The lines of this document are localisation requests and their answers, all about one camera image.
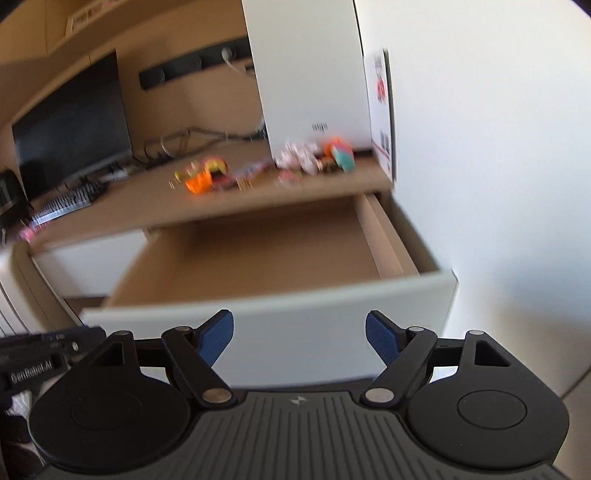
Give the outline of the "orange pumpkin box half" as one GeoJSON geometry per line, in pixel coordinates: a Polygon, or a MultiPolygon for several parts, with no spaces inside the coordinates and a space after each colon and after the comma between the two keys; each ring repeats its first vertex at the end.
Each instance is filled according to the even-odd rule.
{"type": "Polygon", "coordinates": [[[208,171],[202,171],[194,177],[188,178],[184,185],[193,195],[202,195],[213,189],[213,179],[208,171]]]}

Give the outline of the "pink sticker card pack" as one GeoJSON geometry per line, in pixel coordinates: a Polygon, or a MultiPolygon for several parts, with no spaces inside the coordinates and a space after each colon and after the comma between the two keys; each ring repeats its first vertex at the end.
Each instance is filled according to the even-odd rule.
{"type": "Polygon", "coordinates": [[[238,188],[240,191],[249,190],[252,188],[254,181],[273,166],[274,162],[271,159],[253,162],[233,174],[214,181],[213,189],[216,191],[231,190],[233,188],[238,188]]]}

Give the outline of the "black red doll keychain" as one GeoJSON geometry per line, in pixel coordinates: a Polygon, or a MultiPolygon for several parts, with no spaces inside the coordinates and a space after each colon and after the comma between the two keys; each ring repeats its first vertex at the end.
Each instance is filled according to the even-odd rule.
{"type": "Polygon", "coordinates": [[[318,159],[318,171],[322,174],[335,173],[340,169],[341,167],[339,167],[337,161],[331,156],[325,156],[318,159]]]}

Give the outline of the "pink white plush toy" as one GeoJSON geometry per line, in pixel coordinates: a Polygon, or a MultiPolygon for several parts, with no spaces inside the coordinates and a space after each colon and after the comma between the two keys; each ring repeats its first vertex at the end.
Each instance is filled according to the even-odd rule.
{"type": "Polygon", "coordinates": [[[287,142],[274,162],[277,168],[283,170],[298,170],[315,175],[321,171],[319,153],[321,147],[315,142],[287,142]]]}

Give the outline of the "yellow pink toy camera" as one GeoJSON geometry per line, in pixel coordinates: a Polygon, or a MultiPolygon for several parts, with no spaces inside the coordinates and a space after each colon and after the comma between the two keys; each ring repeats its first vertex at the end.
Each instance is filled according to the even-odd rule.
{"type": "Polygon", "coordinates": [[[229,167],[221,157],[208,157],[202,161],[204,172],[211,174],[212,178],[224,177],[228,175],[229,167]]]}

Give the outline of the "long red snack packet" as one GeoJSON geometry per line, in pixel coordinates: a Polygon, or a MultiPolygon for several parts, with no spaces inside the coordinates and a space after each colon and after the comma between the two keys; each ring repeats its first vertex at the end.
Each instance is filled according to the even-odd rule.
{"type": "Polygon", "coordinates": [[[287,186],[287,185],[294,185],[303,179],[303,174],[301,171],[294,171],[294,170],[280,170],[277,174],[276,182],[280,185],[287,186]]]}

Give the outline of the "open wooden drawer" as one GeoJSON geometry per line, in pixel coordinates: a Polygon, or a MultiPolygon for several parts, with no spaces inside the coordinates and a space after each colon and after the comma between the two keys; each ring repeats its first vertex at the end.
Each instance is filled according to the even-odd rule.
{"type": "Polygon", "coordinates": [[[421,252],[373,195],[189,222],[155,233],[82,318],[140,339],[229,310],[215,370],[233,387],[373,377],[367,313],[441,332],[453,305],[456,276],[421,252]]]}

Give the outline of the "black keyboard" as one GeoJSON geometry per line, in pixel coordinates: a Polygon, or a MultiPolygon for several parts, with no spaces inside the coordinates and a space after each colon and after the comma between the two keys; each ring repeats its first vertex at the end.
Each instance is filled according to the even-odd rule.
{"type": "Polygon", "coordinates": [[[31,218],[29,226],[37,228],[55,219],[91,206],[108,190],[105,182],[88,182],[46,202],[31,218]]]}

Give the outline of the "black monitor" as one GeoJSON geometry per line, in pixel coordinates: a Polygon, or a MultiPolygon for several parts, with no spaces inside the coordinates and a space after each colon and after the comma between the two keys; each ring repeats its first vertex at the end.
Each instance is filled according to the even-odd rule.
{"type": "Polygon", "coordinates": [[[132,155],[118,59],[111,52],[12,125],[28,199],[132,155]]]}

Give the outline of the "white printed cardboard box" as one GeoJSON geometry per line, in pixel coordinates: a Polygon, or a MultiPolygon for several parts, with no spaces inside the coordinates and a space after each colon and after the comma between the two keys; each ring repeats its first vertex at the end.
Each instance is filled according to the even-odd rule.
{"type": "Polygon", "coordinates": [[[396,182],[396,132],[389,52],[381,48],[365,58],[370,114],[370,139],[377,160],[392,183],[396,182]]]}

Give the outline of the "white computer case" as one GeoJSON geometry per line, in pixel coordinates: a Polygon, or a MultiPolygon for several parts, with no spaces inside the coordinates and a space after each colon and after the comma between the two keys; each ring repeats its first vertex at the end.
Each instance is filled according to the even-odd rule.
{"type": "Polygon", "coordinates": [[[245,0],[243,16],[273,156],[338,137],[370,148],[356,9],[349,0],[245,0]]]}

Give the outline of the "black wall power strip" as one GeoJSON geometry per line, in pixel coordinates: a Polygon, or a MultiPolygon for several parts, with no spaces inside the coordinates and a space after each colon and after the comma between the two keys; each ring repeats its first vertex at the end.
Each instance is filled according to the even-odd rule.
{"type": "Polygon", "coordinates": [[[222,57],[224,52],[228,61],[250,58],[252,50],[249,37],[244,36],[213,44],[146,67],[138,72],[140,87],[148,91],[183,76],[226,64],[222,57]]]}

